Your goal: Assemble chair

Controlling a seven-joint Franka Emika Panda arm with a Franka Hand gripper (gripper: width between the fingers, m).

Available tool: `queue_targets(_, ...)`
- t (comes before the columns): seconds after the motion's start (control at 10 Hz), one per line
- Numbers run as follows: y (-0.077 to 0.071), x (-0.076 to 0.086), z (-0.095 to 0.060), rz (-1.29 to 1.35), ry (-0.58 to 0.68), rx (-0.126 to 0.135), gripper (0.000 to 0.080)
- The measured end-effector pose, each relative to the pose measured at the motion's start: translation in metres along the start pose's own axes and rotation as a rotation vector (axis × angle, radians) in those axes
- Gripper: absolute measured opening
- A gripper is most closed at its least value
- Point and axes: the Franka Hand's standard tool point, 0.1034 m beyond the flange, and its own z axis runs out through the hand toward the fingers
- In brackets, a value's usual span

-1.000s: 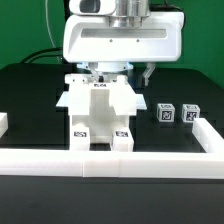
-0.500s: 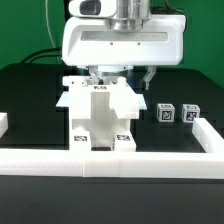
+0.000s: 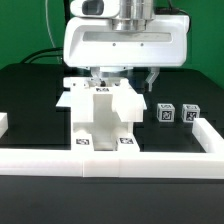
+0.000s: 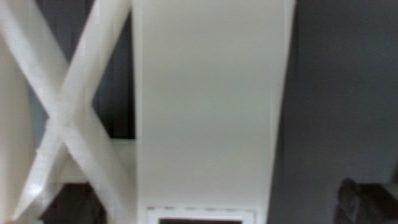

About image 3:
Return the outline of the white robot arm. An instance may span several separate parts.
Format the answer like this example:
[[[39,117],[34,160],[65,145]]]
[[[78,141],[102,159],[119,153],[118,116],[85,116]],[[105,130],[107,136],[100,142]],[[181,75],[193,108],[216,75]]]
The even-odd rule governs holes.
[[[73,0],[63,60],[100,78],[145,67],[152,84],[162,67],[179,67],[187,56],[190,17],[173,7],[154,11],[154,0]]]

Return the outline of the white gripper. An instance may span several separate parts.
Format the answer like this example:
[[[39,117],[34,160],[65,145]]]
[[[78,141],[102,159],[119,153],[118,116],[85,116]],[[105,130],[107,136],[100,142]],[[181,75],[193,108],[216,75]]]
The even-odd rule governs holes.
[[[63,59],[91,68],[95,81],[106,77],[100,68],[152,67],[146,78],[151,91],[159,67],[186,60],[189,17],[158,15],[154,0],[73,0],[70,11]]]

